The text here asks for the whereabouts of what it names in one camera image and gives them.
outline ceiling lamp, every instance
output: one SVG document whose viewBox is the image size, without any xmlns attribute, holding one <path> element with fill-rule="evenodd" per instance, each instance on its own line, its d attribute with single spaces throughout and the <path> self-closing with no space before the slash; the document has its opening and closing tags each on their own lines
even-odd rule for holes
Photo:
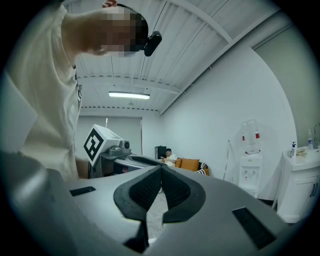
<svg viewBox="0 0 320 256">
<path fill-rule="evenodd" d="M 122 92 L 122 91 L 109 91 L 109 96 L 110 97 L 119 97 L 119 98 L 143 99 L 143 100 L 150 99 L 150 94 Z"/>
</svg>

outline sofa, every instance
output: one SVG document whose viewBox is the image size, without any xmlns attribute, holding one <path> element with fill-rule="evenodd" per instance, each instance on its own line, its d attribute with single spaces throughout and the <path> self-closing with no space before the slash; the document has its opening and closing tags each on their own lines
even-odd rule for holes
<svg viewBox="0 0 320 256">
<path fill-rule="evenodd" d="M 174 167 L 210 176 L 208 165 L 199 159 L 177 158 Z"/>
</svg>

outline white t-shirt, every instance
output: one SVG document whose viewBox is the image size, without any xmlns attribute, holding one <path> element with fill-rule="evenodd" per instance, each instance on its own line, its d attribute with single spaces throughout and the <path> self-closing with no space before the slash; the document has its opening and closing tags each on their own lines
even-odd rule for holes
<svg viewBox="0 0 320 256">
<path fill-rule="evenodd" d="M 81 100 L 76 70 L 62 45 L 62 4 L 47 7 L 26 28 L 7 65 L 17 89 L 37 112 L 22 153 L 58 170 L 64 181 L 77 180 L 75 131 Z"/>
<path fill-rule="evenodd" d="M 170 159 L 170 160 L 177 160 L 177 156 L 175 154 L 172 154 L 170 155 L 169 157 L 167 157 L 167 159 Z M 170 162 L 170 161 L 167 161 L 165 160 L 164 163 L 167 165 L 167 166 L 175 166 L 175 164 L 173 162 Z"/>
</svg>

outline white cabinet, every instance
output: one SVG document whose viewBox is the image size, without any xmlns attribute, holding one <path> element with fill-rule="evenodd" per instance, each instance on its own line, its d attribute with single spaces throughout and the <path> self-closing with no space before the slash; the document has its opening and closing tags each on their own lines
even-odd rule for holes
<svg viewBox="0 0 320 256">
<path fill-rule="evenodd" d="M 278 215 L 295 223 L 312 211 L 319 196 L 320 152 L 312 149 L 307 156 L 292 159 L 283 153 L 282 173 L 274 201 Z"/>
</svg>

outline man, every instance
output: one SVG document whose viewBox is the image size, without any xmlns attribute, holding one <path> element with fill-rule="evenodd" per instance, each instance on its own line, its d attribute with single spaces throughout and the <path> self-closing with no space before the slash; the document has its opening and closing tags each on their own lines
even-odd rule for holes
<svg viewBox="0 0 320 256">
<path fill-rule="evenodd" d="M 70 14 L 61 3 L 45 8 L 25 29 L 6 71 L 37 112 L 21 150 L 64 181 L 88 178 L 89 162 L 75 155 L 75 131 L 81 109 L 76 59 L 82 53 L 137 52 L 148 40 L 148 24 L 115 0 L 103 8 Z"/>
<path fill-rule="evenodd" d="M 175 163 L 177 161 L 177 156 L 175 154 L 172 154 L 171 148 L 167 148 L 165 151 L 166 158 L 161 156 L 162 161 L 167 164 L 168 166 L 175 166 Z"/>
</svg>

